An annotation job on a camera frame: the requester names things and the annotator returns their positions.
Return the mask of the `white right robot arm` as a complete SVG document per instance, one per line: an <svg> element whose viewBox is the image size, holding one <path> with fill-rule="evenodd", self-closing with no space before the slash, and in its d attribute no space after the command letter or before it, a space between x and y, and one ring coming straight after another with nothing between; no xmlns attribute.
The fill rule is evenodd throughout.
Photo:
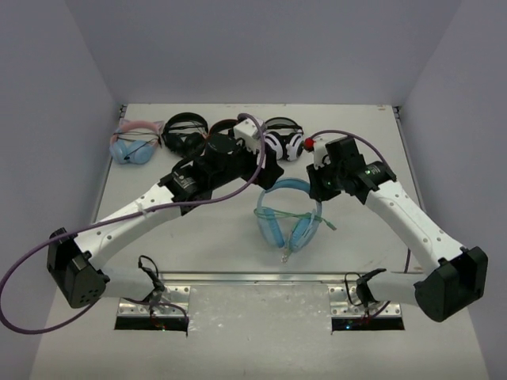
<svg viewBox="0 0 507 380"><path fill-rule="evenodd" d="M368 163L360 153L359 136L326 140L322 133L303 142L313 155L307 166L310 197L330 201L342 193L377 214L421 265L421 275L373 269L359 275L356 297L369 310L378 302L418 307L442 322L478 301L485 291L488 256L447 234L407 194L384 158Z"/></svg>

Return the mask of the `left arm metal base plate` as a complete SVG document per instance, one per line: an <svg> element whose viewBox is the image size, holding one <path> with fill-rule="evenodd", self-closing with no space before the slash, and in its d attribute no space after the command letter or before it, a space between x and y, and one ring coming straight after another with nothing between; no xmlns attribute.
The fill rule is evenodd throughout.
<svg viewBox="0 0 507 380"><path fill-rule="evenodd" d="M121 298L116 311L115 330L170 331L188 333L190 285L167 283L159 301Z"/></svg>

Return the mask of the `red black headphones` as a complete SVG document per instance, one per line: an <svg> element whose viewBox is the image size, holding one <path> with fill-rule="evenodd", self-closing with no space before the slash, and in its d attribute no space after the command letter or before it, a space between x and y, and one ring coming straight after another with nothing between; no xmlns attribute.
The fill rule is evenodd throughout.
<svg viewBox="0 0 507 380"><path fill-rule="evenodd" d="M238 123L237 119L219 120L209 128L209 135L216 134L232 135L233 128L237 125L237 123Z"/></svg>

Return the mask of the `white black headphones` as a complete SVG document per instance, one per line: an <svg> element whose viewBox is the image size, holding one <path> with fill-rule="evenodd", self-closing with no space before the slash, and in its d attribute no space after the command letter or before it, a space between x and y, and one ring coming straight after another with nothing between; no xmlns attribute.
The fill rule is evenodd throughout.
<svg viewBox="0 0 507 380"><path fill-rule="evenodd" d="M297 160L303 152L303 128L284 116L268 119L265 125L265 142L276 153L276 159Z"/></svg>

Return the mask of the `aluminium table edge rail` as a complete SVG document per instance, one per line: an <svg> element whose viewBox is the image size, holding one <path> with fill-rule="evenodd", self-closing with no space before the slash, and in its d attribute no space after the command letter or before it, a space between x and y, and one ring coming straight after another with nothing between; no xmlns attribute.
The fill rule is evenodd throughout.
<svg viewBox="0 0 507 380"><path fill-rule="evenodd" d="M351 272L160 272L163 283L181 284L291 284L291 283L342 283L345 278L354 281Z"/></svg>

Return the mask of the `pink blue cat-ear headphones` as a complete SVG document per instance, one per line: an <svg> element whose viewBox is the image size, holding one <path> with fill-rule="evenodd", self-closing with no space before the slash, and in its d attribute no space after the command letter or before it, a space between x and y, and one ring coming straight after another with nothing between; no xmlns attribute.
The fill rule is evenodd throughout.
<svg viewBox="0 0 507 380"><path fill-rule="evenodd" d="M120 165L143 165L162 146L163 121L130 121L121 118L109 142L109 153Z"/></svg>

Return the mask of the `light blue over-ear headphones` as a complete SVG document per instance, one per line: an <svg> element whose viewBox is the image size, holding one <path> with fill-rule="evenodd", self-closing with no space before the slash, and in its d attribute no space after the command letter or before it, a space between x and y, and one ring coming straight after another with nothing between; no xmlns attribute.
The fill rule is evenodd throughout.
<svg viewBox="0 0 507 380"><path fill-rule="evenodd" d="M293 253L302 250L313 239L320 225L325 222L322 217L322 204L315 202L312 211L306 213L293 213L276 210L263 204L270 192L277 190L296 190L310 195L310 184L297 178L284 178L278 180L270 189L264 190L257 198L253 212L257 218L257 226L262 237L271 246L284 250L282 261L286 261ZM286 235L280 227L280 220L294 220L290 232Z"/></svg>

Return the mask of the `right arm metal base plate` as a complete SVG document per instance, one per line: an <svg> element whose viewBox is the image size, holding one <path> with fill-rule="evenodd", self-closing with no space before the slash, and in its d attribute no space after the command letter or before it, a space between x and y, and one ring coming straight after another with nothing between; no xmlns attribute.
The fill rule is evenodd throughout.
<svg viewBox="0 0 507 380"><path fill-rule="evenodd" d="M328 286L331 331L402 331L405 329L401 306L377 302L366 309L356 296L356 287L342 284Z"/></svg>

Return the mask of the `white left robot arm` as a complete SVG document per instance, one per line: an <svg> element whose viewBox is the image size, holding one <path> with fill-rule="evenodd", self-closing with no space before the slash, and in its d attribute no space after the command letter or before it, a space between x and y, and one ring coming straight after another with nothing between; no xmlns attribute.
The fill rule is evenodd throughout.
<svg viewBox="0 0 507 380"><path fill-rule="evenodd" d="M180 160L146 193L87 231L54 231L48 247L48 271L73 309L106 297L154 305L165 292L155 271L109 268L106 264L159 225L210 204L217 188L242 178L247 185L269 189L283 172L269 146L263 151L248 150L242 140L215 135L206 142L202 154Z"/></svg>

